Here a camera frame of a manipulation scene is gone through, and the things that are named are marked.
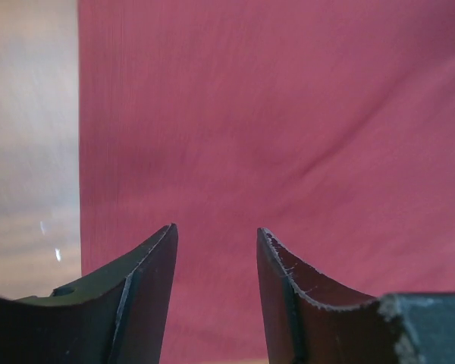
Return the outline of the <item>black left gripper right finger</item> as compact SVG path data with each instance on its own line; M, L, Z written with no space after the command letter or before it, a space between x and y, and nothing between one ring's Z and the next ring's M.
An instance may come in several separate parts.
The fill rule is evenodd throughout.
M266 228L256 258L270 363L455 363L455 293L369 296Z

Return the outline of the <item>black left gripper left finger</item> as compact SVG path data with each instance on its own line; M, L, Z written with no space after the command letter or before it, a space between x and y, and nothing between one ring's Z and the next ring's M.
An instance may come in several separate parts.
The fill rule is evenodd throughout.
M0 363L157 363L178 232L146 241L48 297L0 297Z

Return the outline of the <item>dark red cloth napkin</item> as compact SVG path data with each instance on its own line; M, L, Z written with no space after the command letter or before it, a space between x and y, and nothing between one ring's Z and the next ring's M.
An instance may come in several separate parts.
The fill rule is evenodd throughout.
M81 1L84 273L179 231L163 363L266 354L256 232L455 290L455 1Z

